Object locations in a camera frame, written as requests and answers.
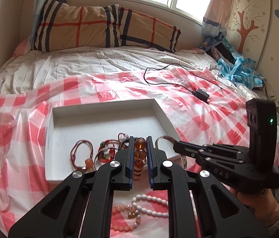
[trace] plastic sheet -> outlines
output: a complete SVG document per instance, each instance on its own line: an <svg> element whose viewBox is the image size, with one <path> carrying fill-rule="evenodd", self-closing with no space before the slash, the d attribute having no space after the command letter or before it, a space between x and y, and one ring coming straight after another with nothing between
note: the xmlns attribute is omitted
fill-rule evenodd
<svg viewBox="0 0 279 238"><path fill-rule="evenodd" d="M51 189L45 180L44 154L46 120L52 107L154 98L183 141L199 145L225 143L248 146L245 99L235 89L218 83L207 68L203 72L192 72L210 81L177 67L170 71L148 72L146 77L150 82L180 83L193 90L202 88L210 94L209 104L178 86L148 86L143 80L143 71L86 74L41 86L27 94L0 95L0 229L7 234L11 226ZM277 152L275 160L278 163L279 137ZM200 167L188 158L188 170L197 172ZM149 189L145 173L132 191L115 192L113 204L130 204L136 194L167 199L166 191ZM143 206L167 211L155 203L143 202ZM126 214L119 213L113 217L112 224L126 225L126 221L129 224L133 222L127 219ZM131 233L134 237L167 237L168 220L143 215L140 226ZM111 236L129 235L111 231Z"/></svg>

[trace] white bead necklace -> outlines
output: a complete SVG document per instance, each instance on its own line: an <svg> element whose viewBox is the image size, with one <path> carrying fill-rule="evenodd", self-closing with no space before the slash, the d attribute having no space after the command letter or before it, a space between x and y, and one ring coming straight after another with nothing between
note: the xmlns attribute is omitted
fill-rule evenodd
<svg viewBox="0 0 279 238"><path fill-rule="evenodd" d="M157 217L168 217L168 213L161 213L161 212L157 212L157 211L151 211L149 209L146 209L144 207L141 207L139 205L137 205L137 200L148 200L148 201L154 201L154 202L158 202L161 203L163 205L168 206L168 201L167 200L163 200L161 198L157 198L155 196L150 196L150 195L146 195L146 194L137 194L133 199L132 199L132 206L135 207L139 212L142 212L144 214L147 215L152 215L152 216L157 216Z"/></svg>

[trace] metal screw head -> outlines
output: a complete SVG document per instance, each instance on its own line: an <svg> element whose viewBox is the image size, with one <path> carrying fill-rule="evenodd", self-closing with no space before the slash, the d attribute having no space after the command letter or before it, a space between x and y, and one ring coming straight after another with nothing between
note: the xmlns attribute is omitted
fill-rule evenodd
<svg viewBox="0 0 279 238"><path fill-rule="evenodd" d="M118 167L119 165L120 165L120 163L116 160L113 160L110 162L110 166L112 166L112 167Z"/></svg>
<svg viewBox="0 0 279 238"><path fill-rule="evenodd" d="M74 171L72 173L72 177L73 178L80 178L82 176L82 172L81 171Z"/></svg>
<svg viewBox="0 0 279 238"><path fill-rule="evenodd" d="M209 177L210 173L207 170L200 171L200 175L204 178Z"/></svg>
<svg viewBox="0 0 279 238"><path fill-rule="evenodd" d="M163 166L165 166L165 167L171 167L171 166L172 166L172 162L169 161L169 160L166 160L166 161L163 162Z"/></svg>

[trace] windowsill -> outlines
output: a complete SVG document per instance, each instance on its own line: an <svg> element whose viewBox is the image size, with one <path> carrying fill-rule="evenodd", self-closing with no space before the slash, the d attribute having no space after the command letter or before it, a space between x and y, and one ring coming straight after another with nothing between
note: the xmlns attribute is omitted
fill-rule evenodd
<svg viewBox="0 0 279 238"><path fill-rule="evenodd" d="M167 5L162 4L162 3L154 2L154 1L151 1L151 0L124 0L124 1L130 1L130 2L145 4L145 5L150 5L150 6L153 6L153 7L168 11L168 12L172 12L172 13L177 14L181 17L184 17L188 20L191 20L194 23L202 25L202 20L201 19L197 19L193 15L188 14L188 13L182 11L182 10L179 10L179 9L176 9L176 10L170 9Z"/></svg>

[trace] white bedsheet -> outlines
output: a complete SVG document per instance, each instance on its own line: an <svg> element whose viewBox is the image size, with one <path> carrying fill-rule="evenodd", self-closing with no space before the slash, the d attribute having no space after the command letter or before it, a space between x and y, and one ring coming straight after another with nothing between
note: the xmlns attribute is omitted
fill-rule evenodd
<svg viewBox="0 0 279 238"><path fill-rule="evenodd" d="M0 94L24 94L46 83L73 75L145 70L180 63L189 69L216 68L206 53L161 52L141 47L79 47L58 52L30 51L11 58L0 69Z"/></svg>

